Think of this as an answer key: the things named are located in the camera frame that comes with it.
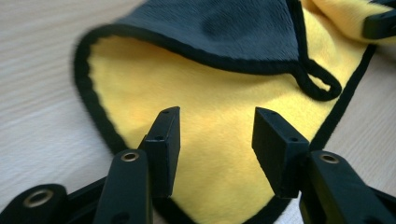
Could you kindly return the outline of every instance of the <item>yellow microfiber cloth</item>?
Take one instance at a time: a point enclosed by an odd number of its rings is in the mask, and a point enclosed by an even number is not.
[[[251,148],[256,106],[275,110],[322,149],[374,47],[367,1],[151,0],[86,34],[75,79],[113,152],[138,148],[158,113],[180,106],[171,223],[272,223],[274,197]]]

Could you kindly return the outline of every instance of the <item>black plastic part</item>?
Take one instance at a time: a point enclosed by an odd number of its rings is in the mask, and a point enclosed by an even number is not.
[[[370,3],[376,3],[387,7],[396,7],[396,0],[373,0]]]
[[[309,142],[276,112],[256,107],[252,147],[275,195],[296,198]]]
[[[127,149],[118,153],[111,163],[93,223],[152,223],[149,193],[146,152]]]
[[[395,0],[376,0],[376,3],[388,7],[396,7]],[[364,20],[362,36],[367,39],[382,39],[396,35],[396,9],[369,16]]]
[[[180,151],[179,112],[177,106],[161,111],[139,147],[148,155],[153,198],[172,195]]]
[[[390,211],[393,215],[393,217],[396,219],[396,198],[388,195],[387,193],[384,193],[382,191],[379,191],[378,189],[373,189],[370,188],[375,196],[381,201],[382,204],[384,204],[385,207],[387,207],[388,211]]]
[[[378,200],[373,191],[367,187],[347,161],[331,152],[314,151],[310,154],[305,171],[312,188],[302,188],[303,204],[311,205],[313,214],[318,206],[326,214],[325,223],[396,223],[392,214]],[[305,197],[316,197],[320,204],[305,201]],[[312,217],[302,213],[305,223]]]
[[[326,223],[326,213],[318,199],[318,193],[310,181],[301,185],[300,213],[305,224]]]
[[[103,177],[68,196],[69,218],[67,224],[92,223],[103,191],[106,178]]]
[[[61,185],[39,185],[18,195],[0,214],[1,224],[64,223],[67,194]]]

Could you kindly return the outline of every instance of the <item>metal grommet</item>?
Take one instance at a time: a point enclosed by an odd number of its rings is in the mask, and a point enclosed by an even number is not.
[[[40,189],[33,192],[23,201],[25,207],[33,208],[49,201],[53,196],[53,191],[49,189]]]
[[[336,164],[336,163],[340,162],[337,158],[335,158],[334,156],[332,156],[330,154],[321,154],[319,157],[321,160],[326,161],[327,163]]]
[[[139,154],[137,154],[135,152],[127,152],[127,153],[123,154],[121,157],[121,159],[123,161],[135,161],[135,160],[137,160],[137,158],[139,158]]]

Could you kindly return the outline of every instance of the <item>light wood surface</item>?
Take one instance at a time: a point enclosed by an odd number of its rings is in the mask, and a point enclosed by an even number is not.
[[[84,110],[71,62],[78,38],[141,1],[0,0],[0,211],[33,186],[68,192],[106,175],[112,155]],[[396,48],[380,47],[326,146],[396,196]],[[297,201],[278,223],[301,223]],[[164,223],[155,215],[155,223]]]

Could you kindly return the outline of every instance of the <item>gray microfiber cloth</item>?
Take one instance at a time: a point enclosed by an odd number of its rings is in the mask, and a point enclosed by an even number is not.
[[[139,28],[146,41],[196,62],[257,75],[292,74],[317,100],[331,100],[340,83],[309,60],[301,5],[278,0],[151,0],[117,24]],[[308,76],[329,86],[316,85]]]

